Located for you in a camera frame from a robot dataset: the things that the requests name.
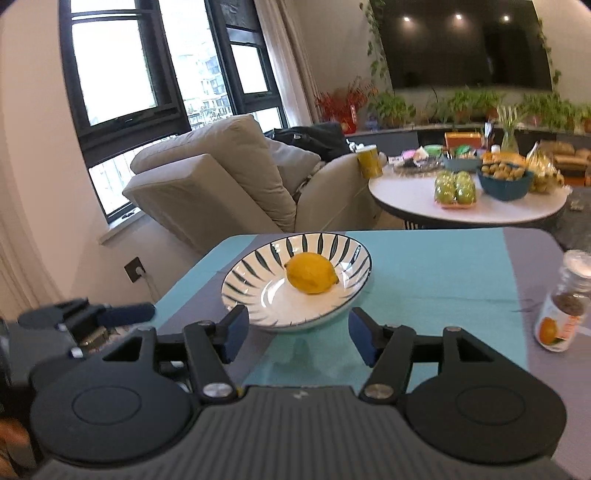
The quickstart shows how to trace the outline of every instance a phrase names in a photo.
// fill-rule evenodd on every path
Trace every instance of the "curtain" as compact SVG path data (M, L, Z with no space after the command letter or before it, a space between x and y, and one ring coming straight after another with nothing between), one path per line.
M61 295L17 214L7 183L7 157L0 109L0 316L16 320L25 310L61 301Z
M294 127L318 122L318 87L292 0L255 0L255 5L288 123Z

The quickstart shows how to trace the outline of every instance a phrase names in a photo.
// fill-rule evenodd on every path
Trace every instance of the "wooden tray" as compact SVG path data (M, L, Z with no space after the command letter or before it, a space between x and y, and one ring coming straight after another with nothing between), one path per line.
M444 210L469 210L474 208L477 202L471 203L470 205L462 205L461 203L439 203L435 201L435 204L439 205Z

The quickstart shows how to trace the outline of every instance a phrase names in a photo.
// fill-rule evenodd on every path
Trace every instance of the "metal bolt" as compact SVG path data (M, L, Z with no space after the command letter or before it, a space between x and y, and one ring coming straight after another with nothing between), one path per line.
M363 393L365 393L366 397L373 398L374 400L386 400L394 395L394 389L390 385L374 383L365 387Z
M209 383L203 387L203 394L209 398L225 398L234 391L227 383Z
M72 350L70 350L70 354L72 355L72 358L84 358L84 352L82 351L82 348L74 347Z

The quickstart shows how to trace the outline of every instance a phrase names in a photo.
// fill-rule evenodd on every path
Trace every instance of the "window frame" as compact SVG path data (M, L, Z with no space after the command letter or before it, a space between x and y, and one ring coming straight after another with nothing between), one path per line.
M159 138L191 131L168 49L160 4L157 0L135 0L135 6L135 9L72 13L70 0L59 1L60 50L64 81L72 120L89 177L92 167L118 155ZM91 125L80 83L73 26L86 22L122 20L136 20L138 23L146 68L157 106ZM92 179L91 183L97 194ZM98 194L97 200L107 223L117 220L135 208L132 203L128 203L113 212L106 212Z
M209 17L209 23L212 26L213 42L216 46L218 58L221 60L220 68L227 86L228 98L232 110L236 114L242 114L278 108L282 127L286 127L287 117L285 116L285 110L277 82L275 81L271 59L269 58L269 52L267 51L267 45L265 44L260 24L257 30L227 25L219 0L205 0L205 8ZM239 37L240 33L243 33L243 38L234 38L231 40L229 30L237 33L235 35L236 37ZM255 47L258 50L263 75L269 88L267 92L244 93L232 51L233 44Z

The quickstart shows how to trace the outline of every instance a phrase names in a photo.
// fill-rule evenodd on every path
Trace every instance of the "window sill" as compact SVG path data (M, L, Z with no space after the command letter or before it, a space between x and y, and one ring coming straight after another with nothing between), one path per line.
M145 215L139 208L132 210L132 212L133 215L129 215L126 218L118 218L114 222L111 222L109 229L98 238L99 245L104 245L119 232L123 231L132 223L137 222Z

